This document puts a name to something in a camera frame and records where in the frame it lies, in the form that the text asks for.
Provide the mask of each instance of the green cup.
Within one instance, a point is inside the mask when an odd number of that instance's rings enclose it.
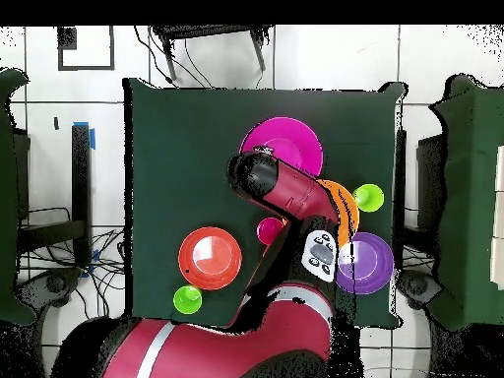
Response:
[[[376,184],[361,185],[353,192],[353,198],[363,212],[376,212],[383,206],[385,195]]]
[[[193,285],[185,285],[179,288],[173,295],[173,305],[180,313],[196,313],[202,303],[201,291]]]

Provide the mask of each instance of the magenta cup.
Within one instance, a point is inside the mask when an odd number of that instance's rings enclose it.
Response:
[[[271,245],[283,227],[277,218],[262,219],[257,225],[257,237],[265,245]]]

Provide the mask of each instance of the purple plate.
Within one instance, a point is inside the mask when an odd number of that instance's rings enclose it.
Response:
[[[379,236],[358,232],[351,242],[340,249],[336,283],[346,292],[376,292],[390,281],[393,273],[392,249]]]

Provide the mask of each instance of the floor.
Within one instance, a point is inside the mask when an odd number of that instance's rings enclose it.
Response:
[[[31,136],[31,208],[70,208],[70,127],[88,121],[95,129],[93,152],[94,235],[124,224],[124,137],[123,77],[138,77],[158,87],[169,87],[164,57],[148,37],[147,27],[114,27],[114,71],[58,71],[56,28],[0,28],[0,67],[25,71],[29,84],[12,97],[16,124]],[[445,81],[468,73],[497,87],[504,83],[504,63],[499,42],[502,29],[476,26],[277,26],[270,32],[263,55],[266,71],[261,75],[248,33],[234,33],[189,39],[192,61],[216,87],[255,89],[322,88],[378,90],[391,81],[408,84],[404,100],[403,125],[408,131],[407,223],[415,225],[417,171],[415,148],[419,139],[441,132],[441,124],[427,105],[439,100]],[[66,66],[109,65],[108,27],[77,27],[78,47],[63,52]],[[175,42],[175,59],[202,83],[186,53],[183,41]],[[176,84],[199,84],[175,65]],[[58,129],[54,118],[57,117]],[[33,213],[30,223],[64,220],[64,212]],[[95,249],[103,245],[103,238]],[[106,258],[120,261],[113,249]],[[20,279],[46,263],[30,258]],[[99,277],[104,273],[96,271]],[[123,278],[113,285],[122,286]],[[78,287],[89,316],[98,314],[95,288],[82,278]],[[111,315],[121,314],[121,289],[107,293]],[[422,312],[408,308],[397,294],[397,314],[404,325],[394,331],[364,329],[361,332],[362,360],[366,378],[425,378],[430,339]],[[58,346],[78,324],[86,320],[83,300],[73,294],[69,304],[51,308],[43,330],[47,372]]]

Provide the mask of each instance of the green tablecloth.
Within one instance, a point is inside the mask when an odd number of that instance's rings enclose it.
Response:
[[[131,79],[133,123],[133,314],[201,325],[227,325],[242,299],[264,246],[258,222],[270,216],[240,199],[227,184],[228,159],[258,122],[288,116],[308,124],[324,149],[321,178],[348,190],[372,182],[386,194],[383,208],[361,214],[359,230],[391,242],[395,109],[404,86],[378,92],[154,89]],[[243,262],[232,284],[205,291],[202,308],[174,310],[174,292],[186,284],[177,255],[182,240],[202,226],[229,231]],[[351,294],[339,292],[339,305]],[[389,286],[357,298],[356,326],[394,328]]]
[[[31,308],[14,295],[17,273],[18,170],[9,98],[27,83],[18,70],[0,68],[0,320],[28,325],[35,319]]]
[[[504,291],[490,281],[497,149],[504,145],[504,89],[476,86],[466,76],[448,84],[440,113],[448,145],[447,200],[439,224],[439,282],[428,308],[446,328],[504,325]]]

